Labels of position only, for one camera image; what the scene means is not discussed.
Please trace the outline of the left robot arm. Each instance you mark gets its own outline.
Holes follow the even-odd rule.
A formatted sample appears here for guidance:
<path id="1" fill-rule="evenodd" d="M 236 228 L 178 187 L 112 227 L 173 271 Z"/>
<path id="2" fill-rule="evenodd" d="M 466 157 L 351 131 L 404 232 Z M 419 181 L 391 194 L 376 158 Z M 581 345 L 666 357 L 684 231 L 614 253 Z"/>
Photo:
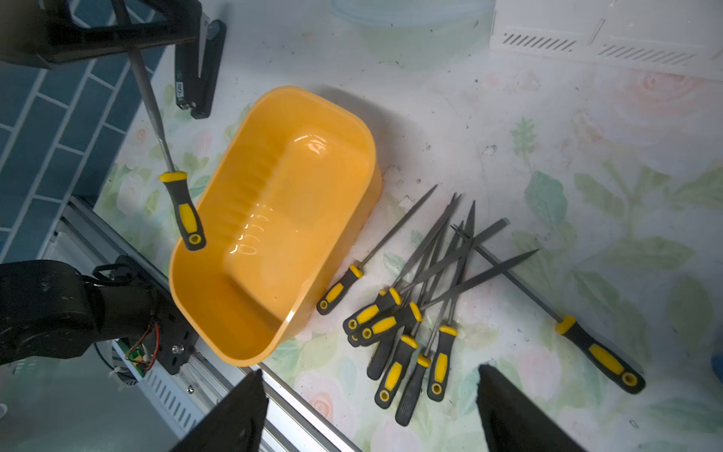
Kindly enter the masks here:
<path id="1" fill-rule="evenodd" d="M 5 1 L 1 5 L 1 58 L 52 69 L 81 60 L 126 54 L 134 67 L 148 48 L 174 45 L 179 79 L 193 88 L 215 84 L 225 36 L 203 35 L 197 1 L 154 1 L 156 23 L 122 20 L 82 28 L 66 1 Z M 1 267 L 1 361 L 28 357 L 71 359 L 91 345 L 118 338 L 151 344 L 146 369 L 176 374 L 188 361 L 197 333 L 164 288 L 133 258 L 122 255 L 92 275 L 53 260 Z"/>

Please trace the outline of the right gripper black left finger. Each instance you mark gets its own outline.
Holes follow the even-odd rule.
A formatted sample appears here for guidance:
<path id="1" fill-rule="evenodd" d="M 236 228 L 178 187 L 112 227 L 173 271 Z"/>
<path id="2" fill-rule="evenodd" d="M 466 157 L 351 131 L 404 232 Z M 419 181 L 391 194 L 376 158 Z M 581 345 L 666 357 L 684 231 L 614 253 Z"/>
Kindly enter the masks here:
<path id="1" fill-rule="evenodd" d="M 252 371 L 171 451 L 258 451 L 267 407 L 263 372 Z"/>

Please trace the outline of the file tool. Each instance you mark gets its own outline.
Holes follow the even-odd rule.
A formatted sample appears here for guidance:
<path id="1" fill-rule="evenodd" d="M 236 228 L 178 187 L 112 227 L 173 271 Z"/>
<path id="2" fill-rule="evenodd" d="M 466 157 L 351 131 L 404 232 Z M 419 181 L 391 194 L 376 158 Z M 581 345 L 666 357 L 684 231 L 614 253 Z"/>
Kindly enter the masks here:
<path id="1" fill-rule="evenodd" d="M 350 265 L 342 277 L 326 292 L 318 304 L 316 305 L 316 311 L 321 316 L 327 316 L 333 311 L 343 297 L 348 293 L 348 290 L 363 278 L 363 267 L 372 259 L 372 257 L 382 248 L 396 233 L 401 229 L 405 223 L 416 213 L 416 211 L 427 201 L 427 199 L 434 193 L 437 185 L 433 186 L 422 198 L 412 206 L 412 208 L 391 228 L 381 241 L 372 248 L 372 250 L 361 260 L 361 262 L 355 262 Z"/>
<path id="2" fill-rule="evenodd" d="M 450 288 L 445 293 L 440 295 L 440 297 L 436 297 L 436 299 L 433 299 L 430 306 L 433 306 L 439 302 L 448 301 L 450 297 L 459 296 L 462 293 L 471 290 L 476 286 L 479 286 L 480 284 L 484 284 L 492 278 L 503 274 L 506 270 L 513 269 L 517 265 L 523 263 L 536 252 L 537 250 L 531 250 L 530 252 L 526 252 L 510 258 L 502 262 L 501 264 L 474 276 L 470 280 L 462 282 L 461 284 Z M 420 323 L 407 325 L 406 327 L 410 327 L 413 329 Z M 406 327 L 397 330 L 397 332 L 404 331 Z M 397 332 L 389 337 L 391 337 L 391 339 L 395 339 L 395 337 L 397 337 Z M 418 350 L 418 348 L 419 345 L 414 339 L 414 334 L 409 335 L 406 333 L 402 333 L 401 337 L 399 337 L 399 340 L 397 341 L 397 348 L 395 349 L 395 353 L 392 357 L 391 365 L 386 369 L 384 376 L 381 380 L 380 387 L 378 388 L 378 391 L 375 395 L 375 402 L 380 408 L 388 409 L 391 406 L 395 396 L 397 395 L 398 389 L 401 386 L 401 382 L 407 373 L 410 361 L 412 360 L 412 355 L 414 354 L 414 352 L 416 352 L 416 350 Z"/>
<path id="3" fill-rule="evenodd" d="M 436 263 L 430 269 L 425 270 L 417 280 L 410 284 L 410 287 L 434 278 L 448 266 L 459 262 L 462 258 L 466 258 L 474 246 L 481 245 L 484 241 L 502 231 L 508 224 L 509 221 L 507 218 L 501 218 L 475 237 L 467 239 L 461 247 L 455 249 L 450 255 Z M 401 305 L 397 305 L 395 301 L 392 301 L 392 305 L 384 301 L 382 307 L 378 308 L 378 311 L 368 318 L 368 320 L 365 322 L 361 322 L 361 320 L 357 321 L 357 328 L 348 334 L 348 338 L 351 338 L 358 346 L 368 347 L 376 342 L 380 342 L 386 337 L 394 335 L 397 330 L 407 325 L 420 323 L 421 321 L 421 306 L 418 303 L 410 302 L 407 306 L 402 307 Z"/>
<path id="4" fill-rule="evenodd" d="M 465 233 L 469 237 L 474 237 L 474 226 L 476 226 L 476 202 L 473 202 L 470 211 L 468 213 L 467 222 L 465 223 Z M 458 260 L 458 264 L 455 270 L 454 278 L 452 280 L 452 286 L 457 286 L 463 281 L 465 267 L 467 265 L 467 259 L 470 252 L 471 245 L 465 244 L 461 246 L 461 250 L 465 251 L 465 254 Z M 435 350 L 435 354 L 430 367 L 429 382 L 427 383 L 427 396 L 436 402 L 441 402 L 444 399 L 446 386 L 449 377 L 450 369 L 450 355 L 454 344 L 454 340 L 458 335 L 457 330 L 452 326 L 452 319 L 455 311 L 455 303 L 459 296 L 450 297 L 448 301 L 444 303 L 444 309 L 442 309 L 442 322 L 438 329 L 438 343 Z"/>
<path id="5" fill-rule="evenodd" d="M 401 295 L 399 295 L 399 284 L 420 260 L 424 260 L 427 249 L 431 246 L 436 235 L 438 235 L 438 233 L 442 230 L 442 227 L 444 227 L 444 222 L 449 220 L 451 217 L 458 202 L 459 194 L 455 193 L 452 197 L 452 201 L 442 213 L 442 216 L 436 220 L 425 237 L 419 243 L 416 250 L 402 267 L 391 287 L 384 293 L 383 296 L 379 296 L 375 301 L 374 306 L 378 307 L 378 312 L 369 320 L 365 320 L 363 325 L 371 326 L 373 320 L 379 320 L 382 315 L 391 314 L 393 310 L 397 309 L 397 307 L 401 305 L 402 299 Z M 384 338 L 380 341 L 380 344 L 378 344 L 367 367 L 367 376 L 369 376 L 371 380 L 378 380 L 381 377 L 382 371 L 392 353 L 394 342 L 395 339 Z"/>
<path id="6" fill-rule="evenodd" d="M 420 294 L 420 309 L 422 314 L 427 309 L 429 309 L 431 301 L 434 297 L 434 293 L 440 280 L 442 279 L 443 274 L 444 267 L 435 275 L 433 275 L 429 280 L 427 280 L 429 286 L 422 289 L 422 292 Z M 434 344 L 438 329 L 442 324 L 442 317 L 444 316 L 446 309 L 447 302 L 445 301 L 442 305 L 442 308 L 440 309 L 440 312 L 438 312 L 437 314 L 433 327 L 430 330 L 427 344 L 425 344 L 425 346 L 421 348 L 420 352 L 417 355 L 414 369 L 412 371 L 412 376 L 410 376 L 407 382 L 407 385 L 400 399 L 399 406 L 397 407 L 397 412 L 395 413 L 395 422 L 397 422 L 397 424 L 401 425 L 402 427 L 407 427 L 410 424 L 410 420 L 412 420 L 414 409 L 416 408 L 420 394 L 422 392 L 422 383 L 425 378 L 425 374 L 427 373 L 427 369 L 431 366 L 432 363 L 430 357 L 431 348 Z"/>
<path id="7" fill-rule="evenodd" d="M 555 320 L 555 332 L 579 348 L 606 378 L 630 395 L 637 395 L 645 389 L 646 381 L 642 375 L 632 365 L 626 363 L 619 354 L 588 333 L 574 316 L 561 316 L 555 312 L 514 271 L 506 270 L 504 275 Z"/>
<path id="8" fill-rule="evenodd" d="M 444 226 L 444 224 L 450 219 L 450 217 L 454 213 L 454 210 L 459 203 L 460 197 L 461 196 L 457 193 L 453 195 L 452 201 L 450 202 L 448 207 L 446 207 L 444 212 L 442 212 L 442 216 L 440 216 L 440 218 L 438 218 L 438 220 L 436 220 L 436 222 L 432 225 L 430 230 L 427 232 L 427 235 L 420 242 L 417 249 L 410 256 L 404 267 L 402 267 L 399 275 L 397 275 L 397 278 L 394 280 L 392 285 L 388 289 L 382 290 L 382 292 L 380 292 L 380 295 L 378 295 L 378 297 L 372 303 L 361 308 L 359 311 L 357 311 L 345 320 L 343 328 L 347 335 L 355 335 L 360 329 L 361 325 L 369 322 L 379 313 L 386 311 L 395 305 L 401 305 L 401 295 L 399 295 L 398 290 L 399 284 L 404 280 L 404 277 L 414 268 L 417 262 L 425 255 L 427 248 L 433 242 L 436 235 L 438 235 L 438 233 L 441 231 L 442 226 Z"/>

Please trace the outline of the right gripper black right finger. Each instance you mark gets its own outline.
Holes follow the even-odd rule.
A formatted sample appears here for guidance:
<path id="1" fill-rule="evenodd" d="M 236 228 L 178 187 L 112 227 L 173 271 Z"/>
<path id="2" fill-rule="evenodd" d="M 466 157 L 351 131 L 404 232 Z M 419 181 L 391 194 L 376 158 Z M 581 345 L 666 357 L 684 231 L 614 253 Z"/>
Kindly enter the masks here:
<path id="1" fill-rule="evenodd" d="M 570 436 L 496 367 L 478 367 L 476 405 L 491 451 L 581 451 Z"/>

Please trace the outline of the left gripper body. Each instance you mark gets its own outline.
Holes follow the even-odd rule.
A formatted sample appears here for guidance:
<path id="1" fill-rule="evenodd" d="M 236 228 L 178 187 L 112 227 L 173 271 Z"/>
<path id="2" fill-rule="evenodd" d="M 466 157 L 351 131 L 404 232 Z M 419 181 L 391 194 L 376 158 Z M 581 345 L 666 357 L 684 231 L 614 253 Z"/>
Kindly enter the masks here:
<path id="1" fill-rule="evenodd" d="M 188 43 L 200 33 L 199 1 L 147 1 L 162 16 L 152 23 L 79 26 L 67 1 L 3 1 L 1 60 L 10 64 L 52 69 L 139 50 Z"/>

